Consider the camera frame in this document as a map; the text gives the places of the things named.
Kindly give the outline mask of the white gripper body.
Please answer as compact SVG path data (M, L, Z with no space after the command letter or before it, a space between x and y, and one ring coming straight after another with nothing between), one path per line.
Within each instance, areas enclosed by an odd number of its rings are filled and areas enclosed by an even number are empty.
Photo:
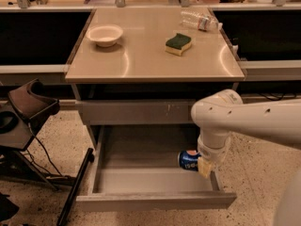
M205 144L202 136L198 137L198 153L200 153L200 157L215 163L214 170L218 168L226 158L227 152L230 148L230 137L223 138L220 143L220 148L209 147Z

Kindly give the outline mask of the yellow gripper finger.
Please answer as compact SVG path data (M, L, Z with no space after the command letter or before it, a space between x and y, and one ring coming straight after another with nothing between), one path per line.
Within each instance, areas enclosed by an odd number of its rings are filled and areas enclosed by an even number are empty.
M198 173L208 179L215 168L215 163L203 157L198 158Z

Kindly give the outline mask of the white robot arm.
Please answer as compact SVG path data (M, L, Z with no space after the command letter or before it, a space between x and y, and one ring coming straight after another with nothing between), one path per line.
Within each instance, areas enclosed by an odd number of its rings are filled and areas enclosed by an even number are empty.
M226 155L232 132L301 149L301 100L245 104L232 89L195 102L191 119L200 128L198 173L207 178ZM289 182L273 226L301 226L301 170Z

